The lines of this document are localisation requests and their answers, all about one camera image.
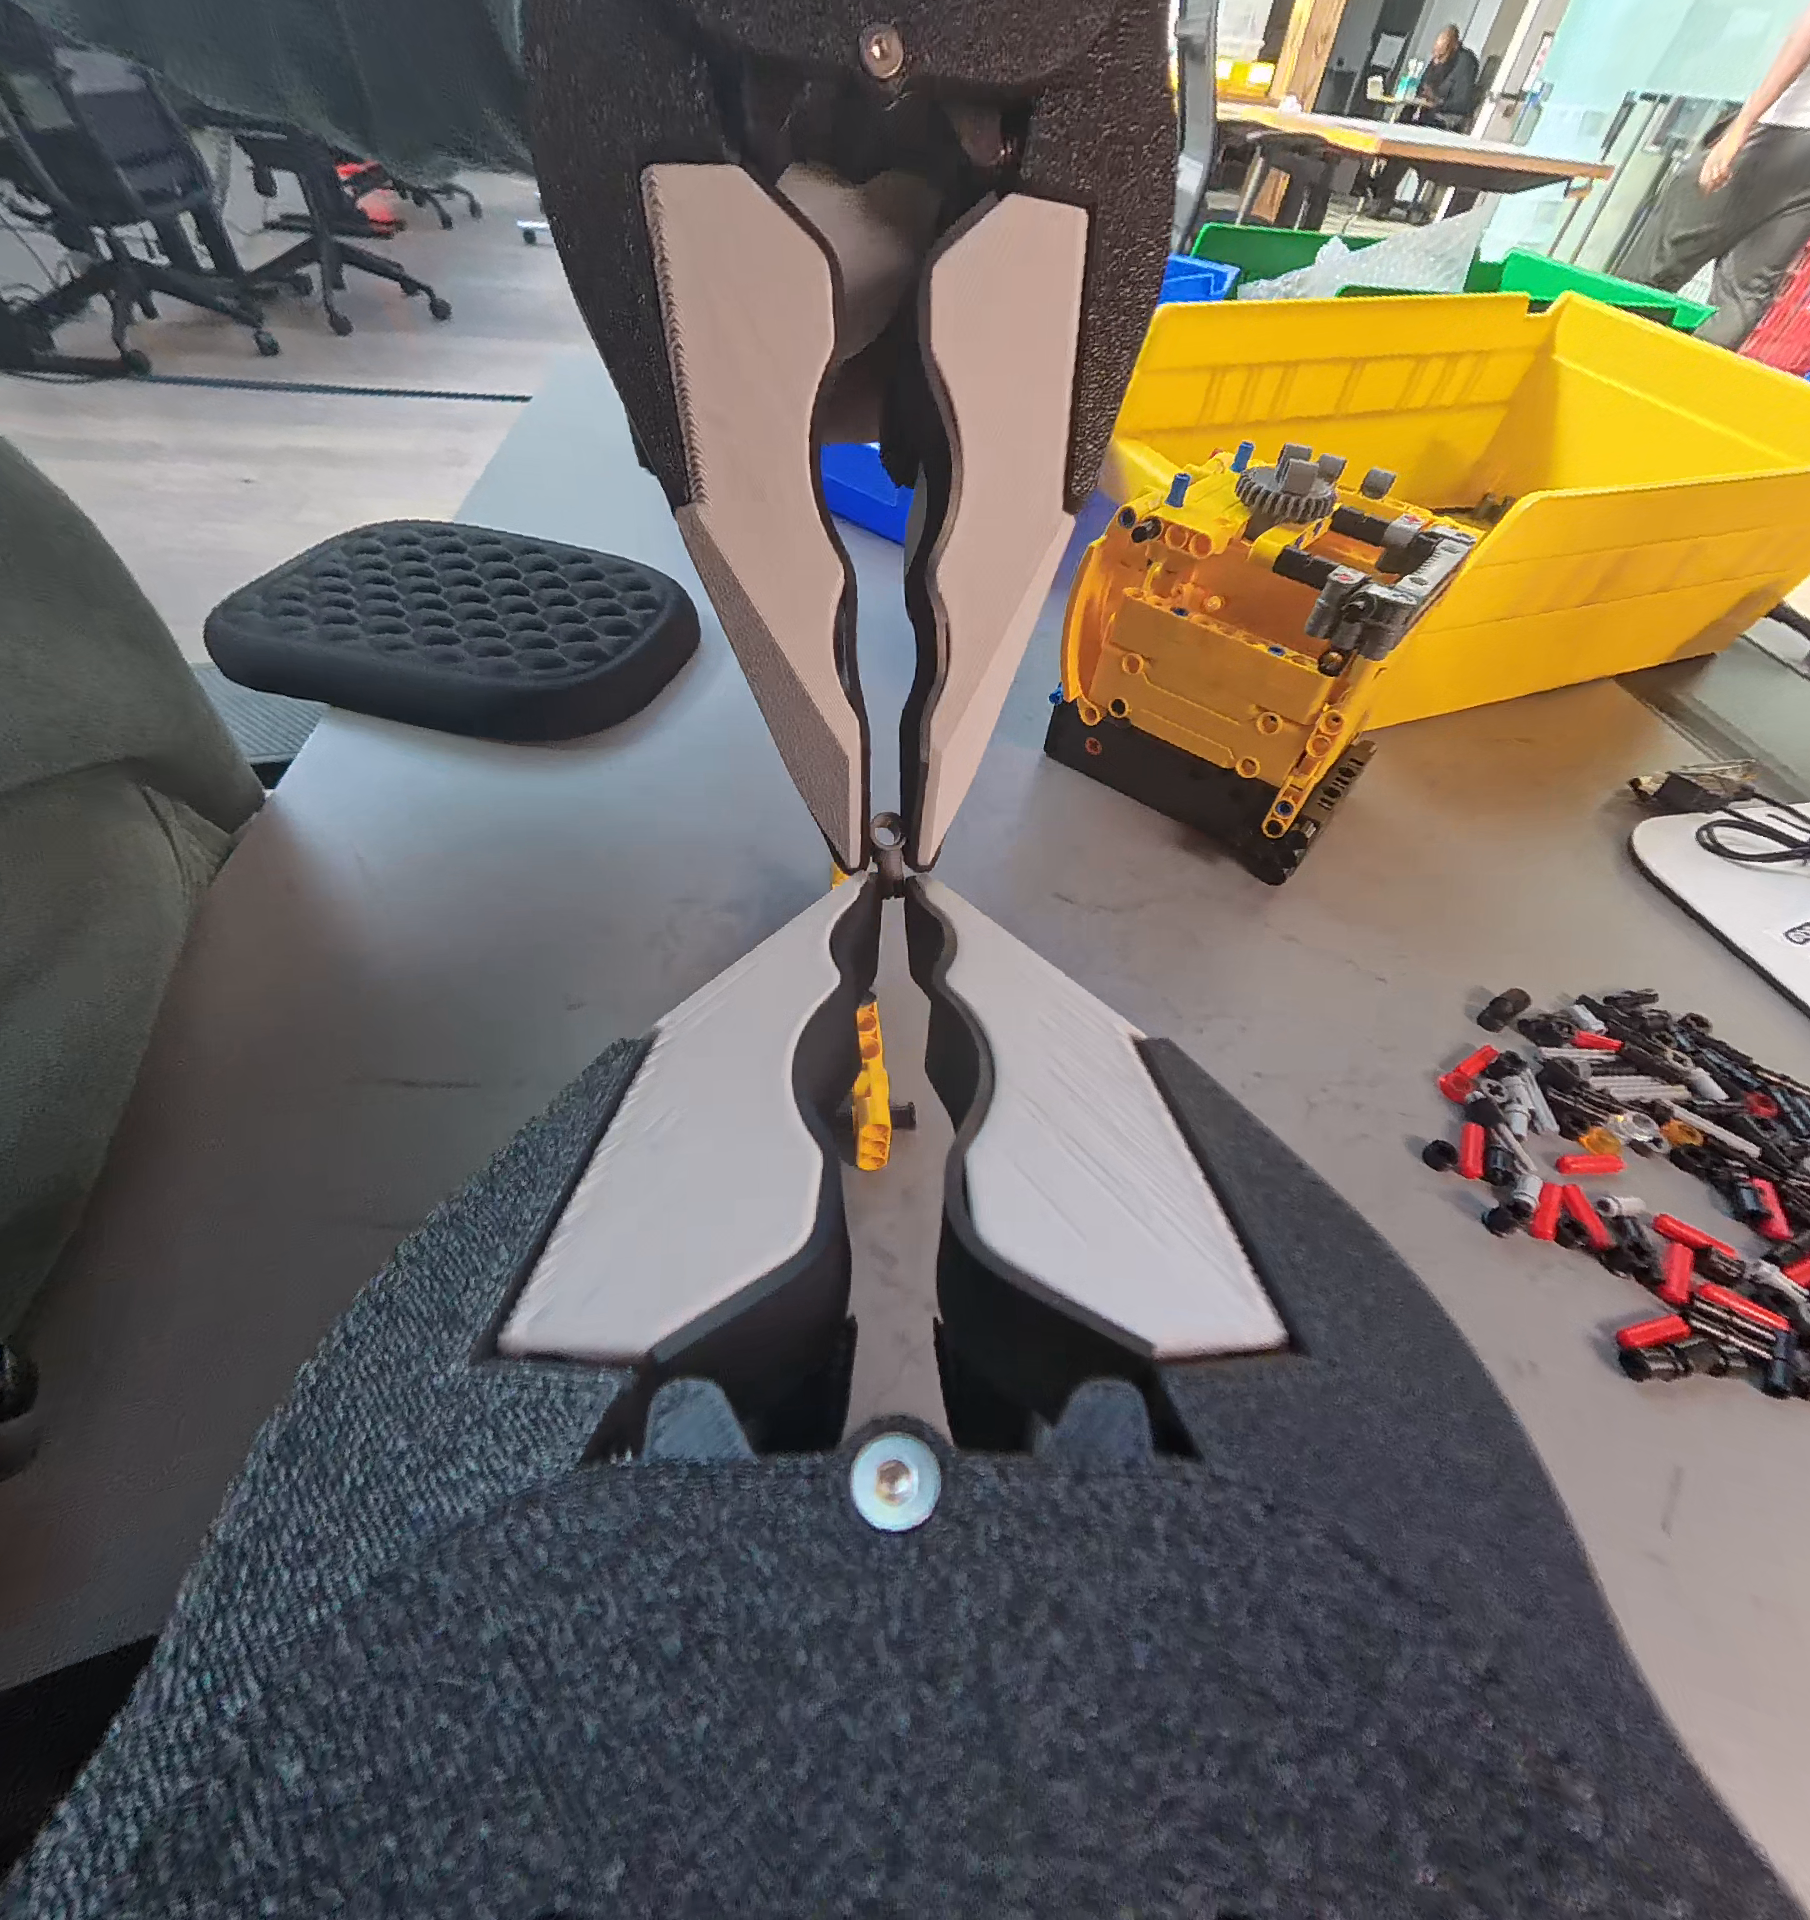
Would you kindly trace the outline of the person's green sweatshirt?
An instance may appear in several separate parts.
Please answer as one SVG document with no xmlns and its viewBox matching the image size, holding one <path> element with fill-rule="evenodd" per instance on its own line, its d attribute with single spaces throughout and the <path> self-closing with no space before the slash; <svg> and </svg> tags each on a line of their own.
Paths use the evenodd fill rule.
<svg viewBox="0 0 1810 1920">
<path fill-rule="evenodd" d="M 130 572 L 0 435 L 0 1343 L 87 1207 L 263 801 Z"/>
</svg>

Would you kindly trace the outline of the long wooden table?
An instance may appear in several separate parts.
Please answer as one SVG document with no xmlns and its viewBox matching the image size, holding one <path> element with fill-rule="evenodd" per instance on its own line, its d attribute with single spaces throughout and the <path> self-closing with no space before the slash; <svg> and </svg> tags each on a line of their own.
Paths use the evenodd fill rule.
<svg viewBox="0 0 1810 1920">
<path fill-rule="evenodd" d="M 1424 183 L 1480 196 L 1512 196 L 1549 183 L 1584 195 L 1613 175 L 1605 160 L 1270 104 L 1225 102 L 1216 108 L 1216 129 L 1221 152 L 1248 158 L 1231 215 L 1236 226 L 1256 220 L 1276 227 L 1324 227 L 1335 173 L 1360 160 L 1402 160 Z"/>
</svg>

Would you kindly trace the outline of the clear bubble wrap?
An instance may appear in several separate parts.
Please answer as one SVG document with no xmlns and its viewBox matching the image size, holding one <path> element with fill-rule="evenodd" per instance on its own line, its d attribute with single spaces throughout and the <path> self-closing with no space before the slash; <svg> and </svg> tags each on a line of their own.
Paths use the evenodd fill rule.
<svg viewBox="0 0 1810 1920">
<path fill-rule="evenodd" d="M 1475 204 L 1426 227 L 1392 232 L 1369 247 L 1331 236 L 1306 264 L 1241 284 L 1233 300 L 1329 300 L 1352 285 L 1388 295 L 1464 293 L 1490 212 L 1489 202 Z"/>
</svg>

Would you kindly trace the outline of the person's black pants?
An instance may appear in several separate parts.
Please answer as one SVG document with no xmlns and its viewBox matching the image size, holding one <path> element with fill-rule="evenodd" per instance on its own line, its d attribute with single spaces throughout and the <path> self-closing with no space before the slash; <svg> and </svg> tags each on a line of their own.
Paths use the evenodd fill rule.
<svg viewBox="0 0 1810 1920">
<path fill-rule="evenodd" d="M 154 1648 L 144 1636 L 0 1692 L 0 1885 L 102 1743 Z"/>
</svg>

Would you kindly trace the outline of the grey ribbed mat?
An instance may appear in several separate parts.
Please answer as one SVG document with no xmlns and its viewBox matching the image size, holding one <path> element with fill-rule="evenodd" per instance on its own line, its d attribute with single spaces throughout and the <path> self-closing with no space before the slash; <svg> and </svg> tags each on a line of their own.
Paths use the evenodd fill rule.
<svg viewBox="0 0 1810 1920">
<path fill-rule="evenodd" d="M 192 673 L 261 787 L 274 788 L 325 719 L 326 707 L 249 690 L 212 664 L 194 664 Z"/>
</svg>

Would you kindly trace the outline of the yellow lego beam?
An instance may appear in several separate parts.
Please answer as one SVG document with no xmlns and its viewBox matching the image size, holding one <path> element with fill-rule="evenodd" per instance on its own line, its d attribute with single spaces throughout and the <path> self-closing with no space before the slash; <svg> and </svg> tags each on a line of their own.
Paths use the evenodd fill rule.
<svg viewBox="0 0 1810 1920">
<path fill-rule="evenodd" d="M 871 993 L 855 1009 L 855 1039 L 859 1068 L 847 1097 L 853 1164 L 859 1171 L 880 1171 L 891 1150 L 891 1088 L 882 1018 Z"/>
</svg>

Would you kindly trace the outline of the yellow plastic bin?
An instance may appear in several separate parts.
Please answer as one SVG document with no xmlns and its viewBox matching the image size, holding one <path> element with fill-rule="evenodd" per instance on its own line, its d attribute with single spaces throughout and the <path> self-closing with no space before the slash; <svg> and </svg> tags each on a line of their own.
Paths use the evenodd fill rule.
<svg viewBox="0 0 1810 1920">
<path fill-rule="evenodd" d="M 1810 383 L 1565 295 L 1168 303 L 1101 485 L 1279 442 L 1506 505 L 1372 730 L 1721 651 L 1810 578 Z"/>
</svg>

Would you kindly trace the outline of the black office chair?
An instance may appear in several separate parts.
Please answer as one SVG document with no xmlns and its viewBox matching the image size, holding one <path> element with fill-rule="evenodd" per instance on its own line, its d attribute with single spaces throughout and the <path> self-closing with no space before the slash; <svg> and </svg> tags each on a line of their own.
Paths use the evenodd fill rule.
<svg viewBox="0 0 1810 1920">
<path fill-rule="evenodd" d="M 0 295 L 0 370 L 144 375 L 138 321 L 174 300 L 279 343 L 189 132 L 130 60 L 47 39 L 0 51 L 0 183 L 76 270 L 47 295 Z"/>
<path fill-rule="evenodd" d="M 248 160 L 261 198 L 269 196 L 279 178 L 287 178 L 297 186 L 304 204 L 302 223 L 269 226 L 297 236 L 289 249 L 245 268 L 243 289 L 258 297 L 292 293 L 297 298 L 316 298 L 330 330 L 339 338 L 355 330 L 338 305 L 347 272 L 377 277 L 407 298 L 422 300 L 435 323 L 455 318 L 451 305 L 428 281 L 410 276 L 386 253 L 364 250 L 362 243 L 383 236 L 383 230 L 359 210 L 341 183 L 338 156 L 325 143 L 292 127 L 265 126 L 240 126 L 233 143 Z"/>
</svg>

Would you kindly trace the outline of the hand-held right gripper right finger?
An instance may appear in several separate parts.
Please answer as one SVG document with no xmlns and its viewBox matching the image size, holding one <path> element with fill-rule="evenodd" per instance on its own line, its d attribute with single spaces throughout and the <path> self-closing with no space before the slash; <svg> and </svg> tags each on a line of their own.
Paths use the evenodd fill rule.
<svg viewBox="0 0 1810 1920">
<path fill-rule="evenodd" d="M 1035 1453 L 1081 1390 L 1185 1453 L 1166 1371 L 1286 1325 L 1130 1019 L 950 886 L 909 883 L 925 1075 L 950 1123 L 934 1351 L 950 1441 Z"/>
</svg>

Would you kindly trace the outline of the person's left forearm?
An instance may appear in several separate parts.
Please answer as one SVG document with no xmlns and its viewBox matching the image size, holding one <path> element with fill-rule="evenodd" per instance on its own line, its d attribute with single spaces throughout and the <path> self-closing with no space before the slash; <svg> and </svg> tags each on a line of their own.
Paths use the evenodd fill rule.
<svg viewBox="0 0 1810 1920">
<path fill-rule="evenodd" d="M 174 102 L 323 135 L 410 178 L 534 175 L 517 2 L 22 2 Z"/>
</svg>

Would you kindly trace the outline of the green plastic bin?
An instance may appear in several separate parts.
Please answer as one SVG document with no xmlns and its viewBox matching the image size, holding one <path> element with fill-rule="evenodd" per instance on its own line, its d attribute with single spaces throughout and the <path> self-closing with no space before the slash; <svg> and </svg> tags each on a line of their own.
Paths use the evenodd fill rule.
<svg viewBox="0 0 1810 1920">
<path fill-rule="evenodd" d="M 1196 230 L 1185 255 L 1208 268 L 1230 268 L 1236 274 L 1228 298 L 1245 297 L 1254 284 L 1309 268 L 1328 243 L 1341 243 L 1347 253 L 1377 244 L 1377 234 L 1324 232 L 1317 227 L 1265 227 L 1230 226 L 1212 221 Z"/>
<path fill-rule="evenodd" d="M 1461 293 L 1520 295 L 1532 309 L 1549 306 L 1557 298 L 1573 295 L 1684 334 L 1695 334 L 1714 315 L 1714 306 L 1708 300 L 1662 293 L 1637 280 L 1520 249 L 1506 253 L 1500 259 L 1475 255 L 1465 272 Z"/>
</svg>

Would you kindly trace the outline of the pile of small lego pins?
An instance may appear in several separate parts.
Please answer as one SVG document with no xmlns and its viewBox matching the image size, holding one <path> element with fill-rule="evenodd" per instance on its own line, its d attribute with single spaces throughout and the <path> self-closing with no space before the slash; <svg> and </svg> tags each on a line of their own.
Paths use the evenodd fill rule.
<svg viewBox="0 0 1810 1920">
<path fill-rule="evenodd" d="M 1429 1080 L 1420 1159 L 1480 1229 L 1628 1292 L 1605 1347 L 1632 1382 L 1733 1378 L 1810 1404 L 1810 1082 L 1655 991 L 1474 1014 Z"/>
</svg>

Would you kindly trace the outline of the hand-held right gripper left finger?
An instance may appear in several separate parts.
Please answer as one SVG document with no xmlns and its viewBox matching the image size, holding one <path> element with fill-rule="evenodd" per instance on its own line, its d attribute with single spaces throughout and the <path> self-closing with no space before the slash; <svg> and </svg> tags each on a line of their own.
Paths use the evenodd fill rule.
<svg viewBox="0 0 1810 1920">
<path fill-rule="evenodd" d="M 836 1123 L 860 1071 L 864 886 L 839 883 L 646 1036 L 499 1320 L 499 1357 L 717 1384 L 750 1434 L 845 1417 Z"/>
</svg>

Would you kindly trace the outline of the blue plastic bin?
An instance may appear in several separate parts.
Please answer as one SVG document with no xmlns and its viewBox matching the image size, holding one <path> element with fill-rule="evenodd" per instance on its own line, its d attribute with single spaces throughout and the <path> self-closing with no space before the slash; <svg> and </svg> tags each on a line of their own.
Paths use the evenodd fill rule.
<svg viewBox="0 0 1810 1920">
<path fill-rule="evenodd" d="M 1156 305 L 1228 300 L 1241 276 L 1241 268 L 1231 263 L 1174 255 L 1162 272 Z M 823 505 L 836 520 L 904 545 L 914 490 L 891 481 L 878 444 L 826 444 L 818 472 Z"/>
</svg>

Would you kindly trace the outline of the yellow lego robot model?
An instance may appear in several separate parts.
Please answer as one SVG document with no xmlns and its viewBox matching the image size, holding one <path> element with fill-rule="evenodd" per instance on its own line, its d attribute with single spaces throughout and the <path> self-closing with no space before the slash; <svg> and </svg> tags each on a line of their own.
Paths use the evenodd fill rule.
<svg viewBox="0 0 1810 1920">
<path fill-rule="evenodd" d="M 1395 472 L 1309 444 L 1169 470 L 1083 553 L 1044 750 L 1281 886 L 1369 764 L 1383 680 L 1478 539 Z"/>
</svg>

